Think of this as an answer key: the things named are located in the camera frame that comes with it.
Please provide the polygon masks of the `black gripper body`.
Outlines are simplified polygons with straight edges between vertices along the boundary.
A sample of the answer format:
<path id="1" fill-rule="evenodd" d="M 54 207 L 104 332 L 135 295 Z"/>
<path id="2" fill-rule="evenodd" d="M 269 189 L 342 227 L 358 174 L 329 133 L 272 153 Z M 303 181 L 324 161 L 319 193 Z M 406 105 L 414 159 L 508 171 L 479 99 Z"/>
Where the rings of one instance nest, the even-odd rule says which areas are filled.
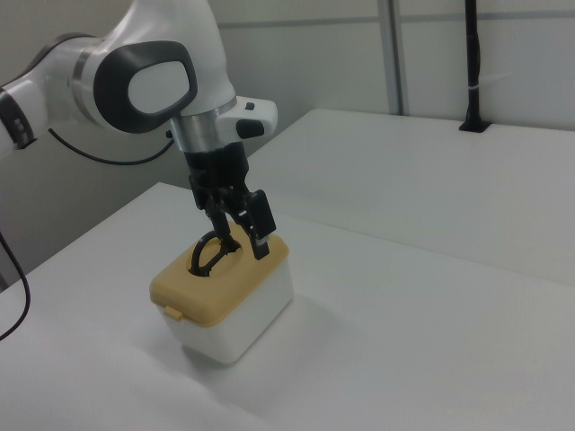
<path id="1" fill-rule="evenodd" d="M 190 186 L 198 209 L 222 190 L 247 193 L 245 179 L 249 164 L 242 142 L 234 142 L 209 152 L 185 153 L 190 169 Z"/>

